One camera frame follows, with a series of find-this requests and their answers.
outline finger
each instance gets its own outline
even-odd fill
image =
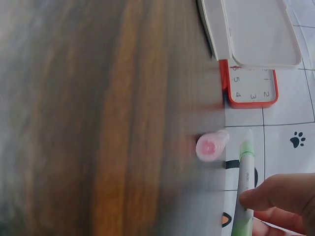
[[[260,220],[254,219],[252,223],[252,236],[288,236],[289,233],[273,228]]]
[[[302,217],[279,208],[271,208],[267,211],[255,211],[254,216],[259,220],[279,226],[299,234],[306,234]]]
[[[240,203],[253,210],[272,207],[310,217],[315,214],[315,174],[275,175],[244,192]]]

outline pink marker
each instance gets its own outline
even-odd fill
[[[200,160],[210,162],[218,159],[230,136],[227,131],[219,130],[216,133],[202,135],[196,145],[196,153]]]

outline wood grain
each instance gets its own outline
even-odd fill
[[[0,2],[0,236],[219,235],[219,65],[194,0]]]

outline pen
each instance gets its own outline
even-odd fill
[[[252,236],[253,210],[244,208],[239,203],[239,196],[246,190],[254,188],[255,155],[253,134],[249,130],[240,145],[240,173],[238,178],[237,199],[232,228],[232,236]]]

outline black paw print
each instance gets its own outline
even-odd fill
[[[293,147],[294,148],[297,148],[299,145],[300,146],[304,146],[304,142],[306,140],[306,138],[302,138],[303,137],[303,133],[300,132],[299,135],[297,134],[297,132],[294,133],[294,136],[293,138],[290,139],[290,141],[293,143]]]

